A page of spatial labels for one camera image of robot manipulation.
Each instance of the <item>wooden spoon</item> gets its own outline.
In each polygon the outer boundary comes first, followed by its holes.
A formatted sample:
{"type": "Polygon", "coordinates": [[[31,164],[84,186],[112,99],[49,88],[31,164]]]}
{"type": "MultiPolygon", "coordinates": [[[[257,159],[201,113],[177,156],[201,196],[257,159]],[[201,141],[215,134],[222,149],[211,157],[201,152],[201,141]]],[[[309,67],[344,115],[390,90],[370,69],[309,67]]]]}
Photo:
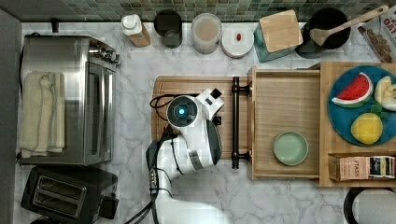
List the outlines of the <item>wooden spoon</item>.
{"type": "Polygon", "coordinates": [[[379,15],[384,14],[387,12],[389,9],[388,6],[384,5],[382,7],[378,7],[372,11],[366,12],[363,15],[359,16],[358,18],[355,18],[351,21],[347,21],[344,24],[341,24],[335,28],[332,28],[331,30],[320,30],[320,29],[312,29],[309,34],[311,35],[311,38],[317,43],[319,46],[322,46],[326,39],[337,32],[343,31],[346,28],[349,28],[353,25],[356,25],[360,22],[368,21],[374,17],[377,17],[379,15]]]}

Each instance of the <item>small green bowl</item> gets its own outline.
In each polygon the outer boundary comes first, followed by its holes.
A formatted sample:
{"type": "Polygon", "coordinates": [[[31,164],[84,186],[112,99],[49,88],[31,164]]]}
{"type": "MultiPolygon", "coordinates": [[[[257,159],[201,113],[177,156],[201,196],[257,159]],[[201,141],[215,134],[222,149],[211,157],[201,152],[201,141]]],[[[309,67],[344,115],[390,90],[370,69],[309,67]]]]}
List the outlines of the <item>small green bowl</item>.
{"type": "Polygon", "coordinates": [[[299,133],[281,133],[276,137],[273,152],[284,164],[297,165],[308,155],[308,143],[299,133]]]}

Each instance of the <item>blue plate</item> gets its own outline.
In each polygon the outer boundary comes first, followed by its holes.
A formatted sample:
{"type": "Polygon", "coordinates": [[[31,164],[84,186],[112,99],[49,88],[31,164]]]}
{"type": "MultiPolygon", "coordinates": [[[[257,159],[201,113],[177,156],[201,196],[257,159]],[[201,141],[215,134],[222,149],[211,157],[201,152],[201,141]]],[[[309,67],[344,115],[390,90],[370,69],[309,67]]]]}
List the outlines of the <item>blue plate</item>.
{"type": "Polygon", "coordinates": [[[375,95],[376,83],[378,83],[378,81],[382,77],[390,77],[391,83],[392,84],[396,83],[396,77],[392,73],[380,67],[363,65],[363,66],[354,67],[346,71],[335,81],[334,85],[332,86],[329,95],[329,100],[327,103],[330,122],[332,123],[334,129],[344,139],[346,139],[348,142],[354,145],[363,146],[363,147],[377,146],[388,142],[396,135],[396,113],[392,111],[388,111],[386,109],[383,110],[385,112],[388,112],[389,117],[387,119],[382,119],[382,123],[384,125],[384,132],[382,132],[381,137],[376,143],[372,145],[365,145],[359,142],[358,140],[356,140],[352,136],[352,133],[350,133],[350,127],[353,121],[358,116],[370,112],[371,106],[373,105],[373,101],[375,99],[374,95],[375,95]],[[344,88],[346,88],[350,83],[352,83],[352,81],[356,78],[356,76],[360,72],[365,73],[373,82],[374,91],[373,91],[373,95],[370,97],[370,100],[366,104],[357,108],[344,108],[339,105],[335,105],[332,102],[332,98],[338,95],[338,93],[340,93],[344,88]]]}

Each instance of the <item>small box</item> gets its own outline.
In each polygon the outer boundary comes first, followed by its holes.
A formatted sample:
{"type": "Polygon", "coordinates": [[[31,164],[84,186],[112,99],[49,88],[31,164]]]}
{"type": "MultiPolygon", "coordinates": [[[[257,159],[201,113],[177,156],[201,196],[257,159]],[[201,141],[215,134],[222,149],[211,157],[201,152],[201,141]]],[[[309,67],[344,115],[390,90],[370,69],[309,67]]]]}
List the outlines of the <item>small box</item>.
{"type": "Polygon", "coordinates": [[[338,158],[329,155],[329,178],[337,181],[368,179],[370,157],[338,158]]]}
{"type": "Polygon", "coordinates": [[[396,6],[358,28],[382,63],[396,62],[396,6]]]}
{"type": "Polygon", "coordinates": [[[294,10],[261,18],[254,32],[254,48],[260,63],[288,55],[302,43],[294,10]]]}
{"type": "Polygon", "coordinates": [[[370,177],[394,178],[394,158],[391,156],[374,156],[370,158],[370,177]]]}

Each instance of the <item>knob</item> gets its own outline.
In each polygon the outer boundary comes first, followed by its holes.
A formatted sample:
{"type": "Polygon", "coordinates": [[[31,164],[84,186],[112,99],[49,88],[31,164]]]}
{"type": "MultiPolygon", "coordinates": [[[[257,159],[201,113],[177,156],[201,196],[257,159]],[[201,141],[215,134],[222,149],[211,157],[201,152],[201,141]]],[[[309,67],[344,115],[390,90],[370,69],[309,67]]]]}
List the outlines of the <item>knob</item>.
{"type": "Polygon", "coordinates": [[[114,54],[114,55],[115,55],[114,59],[111,59],[111,62],[115,64],[120,64],[120,55],[119,54],[114,54]]]}
{"type": "Polygon", "coordinates": [[[106,49],[105,49],[105,48],[101,48],[101,49],[99,50],[99,53],[100,53],[100,57],[101,57],[102,59],[104,59],[104,58],[106,57],[106,49]]]}
{"type": "Polygon", "coordinates": [[[92,45],[90,46],[90,54],[93,55],[95,58],[101,57],[100,46],[99,45],[92,45]]]}
{"type": "Polygon", "coordinates": [[[111,62],[112,61],[111,59],[113,58],[113,54],[115,54],[113,50],[106,50],[105,58],[104,58],[105,61],[111,62]]]}

